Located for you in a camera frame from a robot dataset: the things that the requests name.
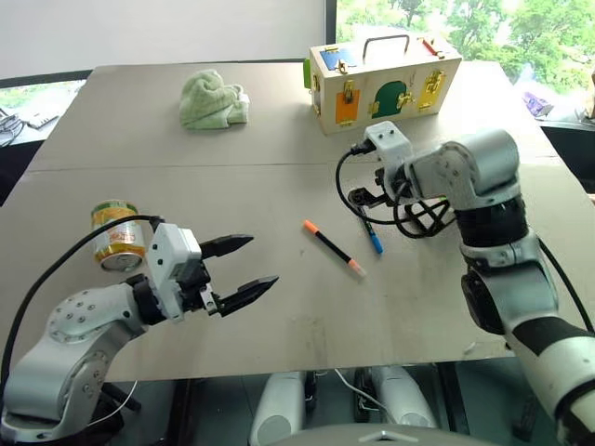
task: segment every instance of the box handle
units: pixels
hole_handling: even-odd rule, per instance
[[[409,41],[411,40],[409,34],[395,34],[395,35],[383,35],[382,37],[370,37],[365,41],[364,52],[362,54],[362,63],[365,63],[365,53],[368,49],[368,44],[375,40],[387,40],[387,39],[405,39],[405,50],[403,54],[406,54],[407,48],[409,47]]]

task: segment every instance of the table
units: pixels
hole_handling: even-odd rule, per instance
[[[468,314],[456,228],[424,241],[377,228],[386,252],[375,256],[333,182],[338,157],[362,129],[322,134],[300,87],[298,64],[216,65],[227,82],[243,84],[250,95],[250,122],[190,134],[179,127],[179,91],[199,68],[205,66],[104,67],[90,76],[0,209],[0,245],[10,253],[0,257],[0,339],[30,284],[88,230],[93,205],[125,198],[144,213],[191,228],[199,241],[233,232],[255,235],[239,252],[207,261],[220,294],[260,276],[278,274],[281,280],[228,318],[199,312],[181,324],[152,327],[122,350],[109,380],[507,354],[502,338],[482,332]],[[518,141],[528,219],[593,313],[595,210],[497,65],[463,63],[439,115],[399,123],[417,150],[485,125],[503,126]],[[346,164],[345,188],[373,187],[373,161]],[[301,228],[304,218],[357,258],[368,277],[358,281],[329,255]],[[15,360],[36,341],[62,298],[124,277],[101,271],[90,248],[76,255],[36,297]],[[579,324],[559,281],[558,289],[562,315]]]

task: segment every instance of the black cable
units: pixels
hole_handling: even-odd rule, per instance
[[[444,224],[442,223],[442,217],[444,216],[444,214],[447,212],[448,207],[449,207],[449,203],[448,201],[443,201],[440,203],[435,203],[432,206],[428,206],[427,204],[425,204],[422,201],[419,201],[418,203],[422,206],[423,211],[417,214],[414,214],[415,217],[419,217],[419,216],[424,216],[424,215],[429,215],[432,220],[433,223],[430,226],[429,229],[427,230],[422,230],[422,232],[420,232],[419,234],[416,234],[414,232],[410,232],[409,230],[407,230],[404,226],[403,223],[408,223],[411,221],[418,221],[413,219],[413,218],[399,218],[399,213],[398,213],[398,208],[400,205],[400,200],[403,196],[404,193],[404,189],[406,187],[411,186],[410,183],[408,181],[404,181],[401,186],[399,187],[400,192],[397,191],[397,196],[395,197],[395,205],[393,207],[393,216],[394,219],[393,220],[377,220],[375,218],[371,218],[370,216],[367,216],[365,214],[362,214],[355,206],[353,206],[350,201],[347,199],[347,197],[345,196],[345,194],[343,193],[343,189],[341,188],[341,167],[343,166],[343,164],[345,163],[345,161],[352,155],[358,154],[358,150],[357,149],[352,149],[351,151],[345,152],[341,158],[338,160],[337,163],[337,168],[335,169],[335,185],[337,187],[337,193],[339,198],[341,199],[341,202],[343,202],[347,208],[352,211],[352,213],[354,215],[356,215],[357,217],[361,218],[362,220],[368,221],[370,223],[374,223],[377,225],[396,225],[397,228],[399,229],[399,231],[409,237],[409,238],[413,238],[413,239],[422,239],[424,237],[432,237],[434,235],[436,235],[438,232],[440,232],[441,230],[443,230],[444,228],[446,228],[448,225],[452,224],[455,219],[453,218],[451,221],[449,221],[448,223]],[[433,210],[440,207],[440,206],[444,206],[443,210],[441,210],[440,215],[436,216],[436,214],[434,214]]]
[[[343,156],[341,156],[341,158],[338,160],[337,168],[335,169],[335,185],[337,186],[337,193],[339,198],[341,199],[341,202],[343,202],[343,204],[345,204],[347,208],[350,211],[352,211],[353,214],[355,214],[362,220],[368,221],[370,223],[375,223],[377,225],[394,225],[396,223],[394,220],[376,220],[375,218],[365,216],[360,211],[358,211],[353,205],[351,205],[347,197],[345,197],[343,189],[341,188],[341,167],[343,166],[343,163],[345,163],[345,160],[347,160],[351,155],[352,153],[350,151],[343,153]]]
[[[564,285],[566,286],[566,289],[568,290],[570,297],[572,297],[573,300],[575,301],[576,309],[578,309],[578,312],[580,313],[580,317],[583,319],[583,323],[585,323],[585,327],[587,328],[587,331],[589,331],[591,333],[595,333],[595,331],[593,330],[593,324],[591,323],[591,319],[588,316],[587,311],[585,310],[585,307],[583,306],[583,302],[580,300],[580,297],[578,297],[578,294],[576,293],[574,286],[570,282],[570,279],[568,279],[568,276],[562,269],[562,266],[560,265],[560,263],[558,263],[558,260],[556,259],[554,254],[551,253],[551,251],[546,246],[544,241],[541,239],[538,239],[538,240],[539,240],[539,247],[541,248],[541,250],[544,253],[546,253],[547,258],[549,259],[549,261],[551,262],[553,267],[558,272],[558,275],[562,279],[562,282],[564,282]]]
[[[106,230],[110,230],[111,228],[118,226],[121,223],[126,223],[127,221],[133,220],[146,220],[151,223],[157,221],[163,221],[159,216],[125,216],[123,218],[118,218],[117,220],[111,221],[106,225],[102,226],[101,228],[97,228],[93,230],[91,233],[87,234],[81,240],[74,244],[72,248],[70,248],[66,253],[64,253],[54,264],[46,269],[46,271],[35,281],[33,286],[29,289],[25,297],[22,299],[20,303],[19,309],[17,310],[17,314],[15,315],[12,325],[10,326],[10,331],[8,332],[7,343],[4,347],[4,354],[2,356],[2,369],[0,371],[0,411],[4,406],[4,389],[7,385],[7,379],[10,372],[10,360],[12,358],[12,351],[15,347],[15,341],[17,340],[17,334],[19,333],[19,327],[22,323],[22,319],[25,316],[25,311],[29,304],[33,300],[33,296],[39,290],[41,285],[51,276],[56,270],[61,267],[66,260],[68,260],[74,253],[76,253],[79,249],[81,249],[85,244],[93,240],[95,237],[100,235],[102,232]]]
[[[25,123],[23,121],[20,121],[20,129],[19,129],[19,131],[15,132],[14,130],[9,129],[9,130],[4,130],[4,131],[0,132],[0,133],[8,133],[8,132],[10,132],[10,134],[11,134],[10,139],[8,139],[7,141],[3,142],[2,145],[0,145],[0,148],[2,148],[2,147],[8,147],[10,144],[12,144],[12,142],[16,138],[19,137],[19,135],[22,132],[22,129],[23,128],[25,128]]]

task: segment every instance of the white wall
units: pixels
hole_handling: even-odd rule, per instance
[[[0,0],[0,79],[98,65],[304,58],[324,0]]]

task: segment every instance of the marker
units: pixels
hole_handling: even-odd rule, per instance
[[[334,243],[332,243],[330,240],[328,240],[320,232],[320,230],[316,227],[316,225],[314,225],[309,220],[304,220],[304,228],[309,230],[312,234],[314,234],[316,237],[318,237],[326,246],[331,248],[335,254],[337,254],[339,257],[341,257],[343,259],[343,261],[345,261],[345,263],[347,263],[348,267],[353,269],[361,277],[365,277],[365,274],[366,274],[365,270],[362,267],[360,267],[359,263],[357,263],[355,260],[353,260],[347,254],[345,254],[338,246],[336,246]]]
[[[360,214],[362,214],[363,216],[367,216],[363,207],[358,206],[357,210],[360,211]],[[379,254],[382,254],[384,252],[384,248],[382,247],[382,243],[380,242],[380,239],[376,235],[374,228],[372,228],[372,225],[370,224],[370,222],[368,220],[364,220],[362,218],[362,222],[364,223],[365,230],[367,230],[368,234],[370,235],[370,240],[372,241],[372,244],[376,248],[376,252]]]

